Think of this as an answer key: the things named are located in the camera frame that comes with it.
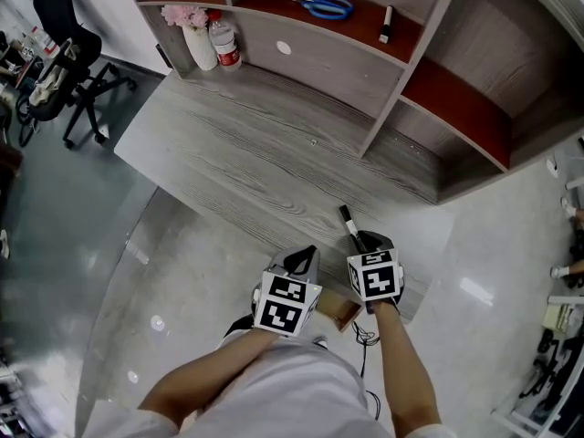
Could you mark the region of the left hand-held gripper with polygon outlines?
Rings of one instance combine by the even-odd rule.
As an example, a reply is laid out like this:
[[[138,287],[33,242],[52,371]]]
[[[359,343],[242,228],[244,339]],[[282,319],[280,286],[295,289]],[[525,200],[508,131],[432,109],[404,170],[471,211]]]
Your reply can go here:
[[[254,326],[296,337],[316,309],[320,253],[313,245],[279,251],[263,271],[253,293]]]

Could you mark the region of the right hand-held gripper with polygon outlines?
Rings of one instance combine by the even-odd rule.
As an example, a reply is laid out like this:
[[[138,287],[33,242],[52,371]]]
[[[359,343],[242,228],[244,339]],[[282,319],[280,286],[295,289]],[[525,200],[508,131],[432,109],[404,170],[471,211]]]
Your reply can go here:
[[[375,302],[389,303],[395,308],[404,290],[403,266],[392,240],[372,231],[350,235],[347,264],[349,281],[369,314]]]

